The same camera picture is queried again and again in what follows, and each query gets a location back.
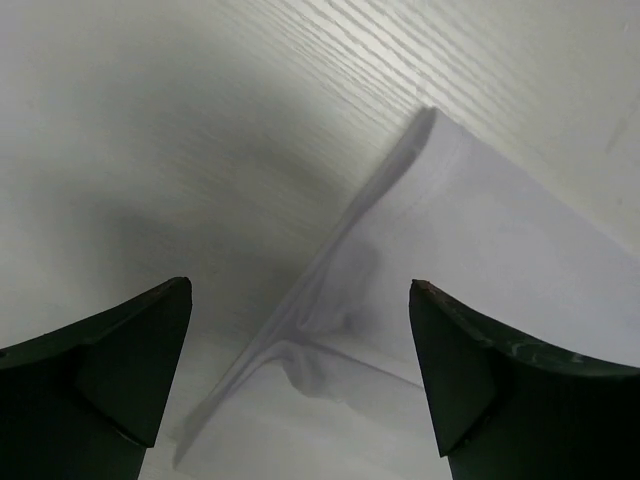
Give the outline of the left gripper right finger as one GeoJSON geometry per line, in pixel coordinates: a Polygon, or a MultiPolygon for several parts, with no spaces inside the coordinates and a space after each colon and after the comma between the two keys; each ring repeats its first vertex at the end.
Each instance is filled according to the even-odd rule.
{"type": "Polygon", "coordinates": [[[635,479],[639,371],[541,341],[416,280],[409,318],[456,479],[635,479]]]}

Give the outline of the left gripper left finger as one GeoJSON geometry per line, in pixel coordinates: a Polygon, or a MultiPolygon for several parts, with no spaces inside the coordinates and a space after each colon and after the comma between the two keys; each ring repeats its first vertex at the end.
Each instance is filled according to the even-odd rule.
{"type": "Polygon", "coordinates": [[[160,430],[191,311],[191,281],[175,277],[2,349],[2,478],[138,478],[160,430]]]}

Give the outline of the white t-shirt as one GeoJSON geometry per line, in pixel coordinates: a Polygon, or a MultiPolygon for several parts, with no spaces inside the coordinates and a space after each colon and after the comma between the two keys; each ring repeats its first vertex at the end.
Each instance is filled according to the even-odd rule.
{"type": "Polygon", "coordinates": [[[195,479],[456,479],[411,331],[424,280],[557,347],[639,371],[639,260],[463,127],[422,109],[214,390],[195,479]]]}

